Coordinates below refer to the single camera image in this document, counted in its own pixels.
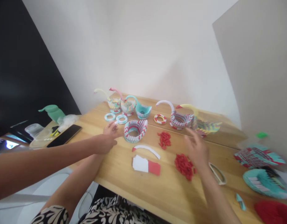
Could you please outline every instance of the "red paper piece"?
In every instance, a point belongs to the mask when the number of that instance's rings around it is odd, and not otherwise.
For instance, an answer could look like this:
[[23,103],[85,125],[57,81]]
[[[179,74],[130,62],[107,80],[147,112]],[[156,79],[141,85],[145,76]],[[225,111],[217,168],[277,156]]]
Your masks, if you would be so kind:
[[157,135],[160,136],[160,143],[159,145],[161,146],[162,149],[166,150],[166,146],[171,146],[171,141],[169,140],[171,135],[168,132],[161,132],[157,133]]
[[193,164],[191,161],[188,161],[187,156],[184,154],[177,154],[175,158],[175,167],[177,170],[186,177],[187,180],[191,181],[193,177],[192,167]]
[[148,160],[148,162],[149,162],[149,173],[153,173],[157,176],[160,176],[160,170],[161,170],[160,164],[152,162],[150,160]]

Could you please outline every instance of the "pile of red paper pieces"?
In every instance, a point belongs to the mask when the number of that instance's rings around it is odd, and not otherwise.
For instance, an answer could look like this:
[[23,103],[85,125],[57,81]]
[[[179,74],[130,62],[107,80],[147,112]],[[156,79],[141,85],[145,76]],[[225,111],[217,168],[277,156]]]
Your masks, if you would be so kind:
[[161,146],[162,149],[166,149],[166,146],[171,145],[171,141],[169,140],[171,138],[171,135],[168,132],[162,132],[157,133],[160,136],[160,143],[159,145]]
[[192,171],[192,167],[193,164],[191,161],[188,161],[187,156],[185,156],[184,154],[177,154],[177,157],[175,159],[175,166],[177,168],[177,170],[186,177],[187,180],[191,181],[192,177],[193,177],[193,171]]

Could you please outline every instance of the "black wall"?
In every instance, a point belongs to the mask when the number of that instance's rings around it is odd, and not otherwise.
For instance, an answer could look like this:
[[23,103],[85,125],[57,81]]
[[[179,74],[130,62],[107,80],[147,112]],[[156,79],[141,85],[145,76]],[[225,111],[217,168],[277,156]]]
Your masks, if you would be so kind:
[[38,110],[49,104],[80,114],[23,2],[0,1],[0,120],[45,126],[51,119]]

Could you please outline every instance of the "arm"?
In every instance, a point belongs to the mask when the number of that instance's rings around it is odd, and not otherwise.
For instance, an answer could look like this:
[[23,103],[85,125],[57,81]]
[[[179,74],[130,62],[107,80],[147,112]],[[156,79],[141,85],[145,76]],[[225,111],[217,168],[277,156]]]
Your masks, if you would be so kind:
[[[107,125],[103,133],[115,135],[117,129],[117,125],[113,121]],[[71,218],[79,200],[95,179],[104,157],[105,155],[100,154],[86,158],[49,198],[41,211],[52,205],[61,205]]]
[[0,199],[92,154],[109,152],[117,144],[116,137],[102,134],[67,145],[0,155]]
[[240,224],[240,220],[223,195],[209,167],[209,149],[205,142],[195,131],[188,128],[186,130],[193,136],[193,139],[185,136],[185,141],[189,149],[189,159],[193,161],[202,180],[212,223]]

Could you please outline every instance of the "black and white patterned fabric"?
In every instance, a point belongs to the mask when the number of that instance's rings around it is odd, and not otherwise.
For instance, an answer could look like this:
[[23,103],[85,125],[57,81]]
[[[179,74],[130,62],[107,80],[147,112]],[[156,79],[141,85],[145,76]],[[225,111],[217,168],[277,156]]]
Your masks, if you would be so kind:
[[[50,206],[41,211],[31,224],[68,224],[68,212],[62,206]],[[125,198],[115,196],[105,197],[95,201],[90,207],[88,214],[79,221],[81,224],[158,224],[163,220],[152,217],[136,206],[131,206]]]

